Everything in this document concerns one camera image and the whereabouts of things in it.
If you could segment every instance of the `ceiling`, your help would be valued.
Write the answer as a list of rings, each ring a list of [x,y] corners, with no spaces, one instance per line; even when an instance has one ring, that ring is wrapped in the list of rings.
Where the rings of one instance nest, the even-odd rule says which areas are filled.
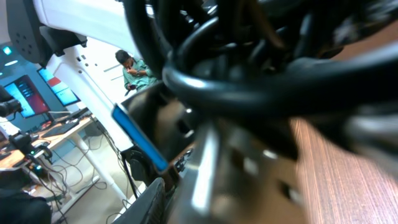
[[[10,41],[7,26],[6,0],[0,0],[0,44]]]

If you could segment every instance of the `black cable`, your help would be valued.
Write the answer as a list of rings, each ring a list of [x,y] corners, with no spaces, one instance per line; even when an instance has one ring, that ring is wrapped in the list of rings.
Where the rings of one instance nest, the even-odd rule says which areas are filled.
[[[53,194],[53,196],[54,196],[54,198],[55,198],[55,205],[57,206],[58,212],[61,213],[61,216],[62,216],[63,220],[65,221],[66,224],[68,224],[68,221],[67,221],[67,218],[65,217],[65,214],[61,211],[61,208],[60,208],[59,205],[58,205],[57,195],[55,194],[55,192],[54,192],[52,189],[48,188],[48,187],[43,183],[42,179],[39,178],[39,181],[40,181],[40,183],[41,183],[47,190],[49,190],[49,191]]]
[[[105,138],[106,138],[108,144],[111,146],[111,149],[113,150],[113,152],[116,154],[116,157],[118,158],[118,165],[119,165],[120,169],[124,172],[124,174],[126,175],[127,179],[129,180],[129,181],[127,182],[127,187],[126,187],[126,196],[127,196],[127,189],[128,189],[128,187],[129,187],[129,182],[130,182],[130,184],[132,184],[132,187],[131,187],[131,188],[133,189],[134,196],[135,196],[136,198],[138,198],[137,190],[136,190],[136,189],[137,189],[137,186],[134,184],[133,181],[130,181],[130,179],[131,179],[132,177],[129,175],[129,173],[127,174],[127,172],[128,172],[128,167],[127,167],[127,164],[126,164],[126,167],[125,167],[124,164],[123,164],[123,159],[122,159],[122,155],[120,155],[120,150],[119,150],[119,149],[116,147],[116,145],[114,144],[114,141],[113,141],[112,137],[109,135],[109,133],[107,132],[107,130],[105,130],[104,128],[102,128],[101,126],[99,126],[99,124],[98,124],[92,117],[90,117],[90,119],[95,123],[97,129],[98,129],[99,131],[101,131],[101,132],[103,133],[103,135],[105,136]]]
[[[6,122],[14,121],[15,118],[16,118],[16,114],[17,114],[17,112],[14,113],[14,117],[13,117],[11,120],[8,120],[8,121],[1,121],[0,123],[6,123]]]
[[[122,199],[123,207],[127,210],[127,205],[125,205],[124,202],[128,203],[129,205],[131,205],[131,203],[129,201],[127,201],[126,199]]]
[[[122,215],[122,213],[116,212],[116,213],[113,213],[112,215]],[[112,215],[109,215],[109,216],[106,218],[105,224],[108,224],[108,220],[109,220],[109,218],[111,218]]]
[[[129,172],[128,168],[127,168],[126,158],[124,158],[124,156],[122,156],[122,159],[123,159],[123,167],[124,167],[124,170],[126,171],[126,174],[128,173],[127,177],[128,177],[128,179],[129,179],[129,181],[130,181],[130,186],[131,186],[131,188],[132,188],[132,192],[133,192],[135,198],[138,199],[138,195],[137,195],[137,191],[136,191],[136,185],[135,185],[134,182],[132,181],[130,172]]]
[[[65,182],[65,177],[64,177],[64,175],[63,175],[61,172],[49,168],[47,165],[45,165],[45,163],[43,162],[42,159],[38,159],[38,160],[40,160],[40,161],[42,162],[41,165],[43,165],[46,169],[50,170],[51,172],[56,172],[56,173],[60,174],[60,175],[61,175],[61,178],[62,178],[62,184],[63,184],[64,186],[67,186],[67,184],[66,184],[66,182]]]
[[[100,149],[100,148],[101,148],[101,145],[102,145],[102,139],[103,139],[103,138],[104,138],[104,135],[102,135],[101,140],[99,140],[99,146],[98,146],[96,149],[92,149],[92,148],[91,148],[91,143],[90,143],[90,141],[91,141],[92,138],[90,138],[90,139],[88,140],[88,148],[90,148],[91,151]]]
[[[66,160],[62,159],[62,157],[61,157],[57,152],[52,151],[52,152],[54,152],[63,162],[65,162],[66,164],[68,164],[68,166],[66,166],[66,167],[63,167],[63,166],[60,166],[60,165],[55,165],[55,166],[63,167],[63,170],[65,171],[65,180],[64,180],[65,182],[66,182],[66,179],[67,179],[67,168],[69,168],[69,167],[74,167],[74,168],[76,168],[76,169],[78,170],[78,172],[80,173],[80,180],[79,180],[77,183],[73,184],[73,185],[69,185],[69,187],[74,187],[74,186],[78,185],[78,184],[83,180],[83,173],[82,173],[82,171],[77,167],[77,165],[78,165],[78,164],[81,162],[81,160],[86,156],[86,154],[88,153],[88,151],[90,151],[90,150],[97,150],[97,149],[99,149],[99,148],[101,147],[103,137],[104,137],[104,136],[101,137],[101,141],[100,141],[100,143],[99,143],[99,146],[98,146],[98,148],[96,148],[96,149],[91,149],[91,146],[90,146],[90,140],[91,140],[91,139],[90,139],[90,140],[89,140],[89,149],[86,150],[85,153],[83,153],[82,157],[78,160],[78,162],[77,162],[76,164],[71,164],[71,163],[67,162]],[[69,141],[74,147],[77,147],[77,146],[74,144],[74,142],[71,141],[70,139],[67,139],[67,138],[64,138],[64,139],[66,139],[67,141]],[[48,139],[41,139],[41,140],[47,141],[47,142],[49,142],[50,144],[51,144],[51,142],[52,142],[51,140],[48,140]],[[107,188],[108,188],[108,185],[107,185],[106,182],[97,182],[97,183],[94,183],[94,182],[93,182],[93,178],[94,178],[94,171],[93,171],[93,177],[91,178],[91,183],[93,184],[93,186],[94,186],[95,188],[97,188],[97,189],[99,189],[99,190],[104,190],[104,189],[107,189]],[[98,186],[97,186],[98,184],[105,184],[105,187],[104,187],[104,188],[98,187]],[[83,190],[83,189],[85,189],[85,188],[87,188],[87,187],[91,187],[91,186],[89,185],[89,186],[83,187],[83,188],[80,189],[79,191],[81,191],[81,190]]]

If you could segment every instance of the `cable on floor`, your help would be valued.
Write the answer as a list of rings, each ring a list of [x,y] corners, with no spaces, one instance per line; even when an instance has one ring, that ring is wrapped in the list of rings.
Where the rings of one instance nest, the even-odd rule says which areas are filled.
[[[47,186],[43,183],[43,180],[42,180],[42,179],[39,178],[39,181],[40,181],[40,183],[41,183],[47,190],[49,190],[49,191],[53,194],[54,198],[57,198],[57,195],[55,194],[55,192],[54,192],[52,189],[50,189],[49,187],[47,187]],[[65,214],[61,211],[61,208],[60,208],[60,206],[58,205],[58,200],[55,200],[55,205],[57,206],[58,212],[61,213],[61,216],[62,216],[63,220],[65,221],[65,223],[68,224],[68,221],[67,221],[67,218],[65,217]]]
[[[111,216],[113,216],[113,215],[122,215],[122,213],[120,213],[120,212],[115,212],[115,213],[113,213],[113,214],[109,215],[109,216],[106,218],[106,222],[105,222],[105,224],[108,224],[108,220],[109,220],[109,218],[111,218]]]
[[[64,138],[64,139],[66,139],[67,141],[69,141],[74,147],[77,147],[77,146],[74,144],[74,142],[73,142],[72,140],[67,139],[67,138]],[[97,150],[97,149],[99,149],[99,148],[101,147],[101,145],[102,145],[102,139],[103,139],[103,136],[101,137],[101,141],[100,141],[100,143],[99,143],[99,146],[98,146],[96,149],[94,149],[94,150]],[[48,140],[48,139],[40,139],[40,140],[47,141],[47,142],[49,142],[50,144],[51,144],[51,142],[52,142],[51,140]],[[65,177],[62,177],[62,178],[63,178],[63,181],[64,181],[64,183],[63,183],[64,185],[66,185],[65,182],[66,182],[67,175],[68,175],[67,168],[69,168],[69,167],[74,167],[74,168],[76,168],[76,169],[78,170],[78,172],[80,173],[80,180],[79,180],[77,183],[73,184],[73,185],[69,185],[69,187],[74,187],[74,186],[78,185],[80,182],[83,181],[83,173],[82,173],[82,171],[77,167],[77,165],[81,162],[81,160],[86,156],[86,154],[87,154],[88,151],[90,151],[90,150],[92,150],[92,149],[91,149],[91,146],[89,146],[89,149],[88,149],[88,150],[85,150],[86,152],[83,153],[82,157],[78,160],[78,162],[77,162],[76,164],[71,164],[71,163],[69,163],[68,161],[66,161],[65,159],[63,159],[56,151],[52,151],[52,152],[54,152],[54,153],[60,158],[61,161],[63,161],[64,163],[68,164],[68,166],[66,166],[66,167],[61,166],[61,165],[54,165],[54,166],[62,167],[62,170],[65,171]],[[51,170],[52,172],[57,172],[57,173],[59,173],[59,174],[62,175],[62,173],[59,172],[59,171],[55,171],[55,170],[52,170],[52,169],[49,169],[49,170]],[[107,185],[106,182],[100,181],[100,182],[94,183],[93,178],[94,178],[94,171],[93,171],[93,177],[91,178],[91,183],[93,184],[93,186],[94,186],[95,188],[97,188],[97,189],[99,189],[99,190],[104,190],[104,189],[107,189],[107,188],[108,188],[108,185]],[[105,187],[98,187],[98,186],[97,186],[98,184],[105,184]],[[79,191],[81,191],[81,190],[83,190],[83,189],[85,189],[85,188],[87,188],[87,187],[91,187],[91,186],[89,185],[89,186],[83,187],[83,188],[80,189]]]
[[[127,174],[126,169],[123,166],[123,160],[122,160],[122,157],[120,155],[120,150],[115,145],[112,137],[109,135],[107,130],[105,130],[104,128],[100,127],[98,125],[98,123],[92,117],[90,117],[90,119],[92,120],[92,122],[94,122],[94,124],[96,125],[97,129],[100,130],[103,133],[103,135],[105,136],[108,144],[111,146],[113,152],[115,153],[116,157],[118,158],[118,165],[119,165],[120,169],[124,172],[124,174],[126,175],[127,179],[131,178],[131,176],[129,176],[129,174]],[[128,186],[129,186],[129,181],[127,181],[126,196],[127,196]],[[136,196],[136,198],[137,198],[138,197],[137,191],[136,191],[137,186],[134,184],[134,182],[132,182],[131,188],[132,188],[134,196]]]

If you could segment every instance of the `white desk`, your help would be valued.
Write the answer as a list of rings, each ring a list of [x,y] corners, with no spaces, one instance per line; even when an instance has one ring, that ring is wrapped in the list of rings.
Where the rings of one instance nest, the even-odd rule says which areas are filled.
[[[95,168],[95,170],[98,172],[99,176],[107,183],[108,186],[110,186],[115,194],[120,198],[120,200],[127,200],[127,197],[125,196],[125,194],[122,192],[122,190],[116,185],[115,181],[113,180],[113,178],[111,177],[111,175],[108,173],[108,171],[106,170],[105,167],[103,167],[101,165],[100,162],[98,162],[94,156],[94,154],[90,151],[89,147],[87,146],[87,144],[84,142],[84,140],[80,137],[80,135],[78,134],[79,131],[81,131],[83,128],[87,127],[90,123],[92,123],[93,121],[89,118],[85,118],[83,120],[81,120],[79,122],[79,125],[75,126],[74,128],[72,128],[71,130],[69,130],[68,132],[66,132],[65,134],[61,134],[58,136],[52,136],[52,137],[47,137],[47,138],[43,138],[42,136],[47,132],[47,131],[43,131],[41,133],[39,133],[40,139],[34,141],[32,143],[32,145],[36,145],[40,142],[50,142],[50,144],[47,146],[50,150],[54,150],[56,147],[58,147],[59,145],[61,145],[63,142],[67,141],[67,139],[70,139],[73,141],[73,143],[76,145],[77,148],[79,148],[79,150],[81,151],[81,153],[83,153],[83,155],[85,155],[85,157],[87,158],[87,160],[90,162],[91,165],[93,165],[93,167]],[[41,155],[43,155],[44,151],[39,151],[38,153],[35,154],[36,158],[39,158]],[[27,169],[26,165],[28,162],[25,162],[23,164],[21,164],[18,167],[13,167],[13,165],[15,165],[16,163],[18,163],[19,161],[21,161],[24,158],[24,155],[19,152],[19,151],[13,151],[12,154],[10,156],[8,156],[7,158],[3,159],[2,161],[0,161],[0,171],[11,171],[11,170],[17,170],[17,169]],[[51,164],[45,160],[45,159],[41,159],[41,162],[43,162],[44,166],[43,168],[46,169],[46,167],[53,169],[53,167],[51,166]],[[46,169],[48,172],[50,172],[51,176],[55,179],[55,181],[57,181],[59,184],[63,184],[63,179],[61,177],[61,175],[57,172],[52,172],[49,169]],[[31,178],[33,180],[35,180],[36,178],[38,178],[36,175],[34,175],[33,172],[29,172],[29,175],[31,175]],[[96,181],[98,181],[98,176],[95,177],[92,181],[90,180],[90,185],[93,185],[93,183],[95,183]],[[66,184],[66,188],[68,190],[69,195],[71,196],[71,199],[63,204],[61,211],[63,213],[65,213],[66,211],[69,210],[69,208],[76,203],[76,201],[83,196],[83,194],[90,189],[90,187],[85,187],[83,190],[79,191],[79,192],[74,192],[67,184]],[[58,220],[60,218],[60,213],[57,213],[57,215],[53,215],[53,221],[54,220]]]

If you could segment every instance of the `hole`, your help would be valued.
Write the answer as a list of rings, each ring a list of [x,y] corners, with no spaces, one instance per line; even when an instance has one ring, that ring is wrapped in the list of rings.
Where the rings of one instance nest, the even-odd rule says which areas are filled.
[[[285,182],[279,181],[278,188],[282,195],[289,199],[291,202],[298,205],[303,205],[303,197],[301,194],[291,186],[287,185]]]
[[[241,152],[236,149],[232,150],[231,162],[236,168],[243,170],[243,159],[244,156]]]
[[[179,120],[178,122],[177,122],[177,127],[178,127],[178,130],[182,133],[182,134],[188,134],[189,133],[189,131],[191,131],[189,128],[188,128],[188,126],[185,124],[185,122],[183,122],[182,120]]]

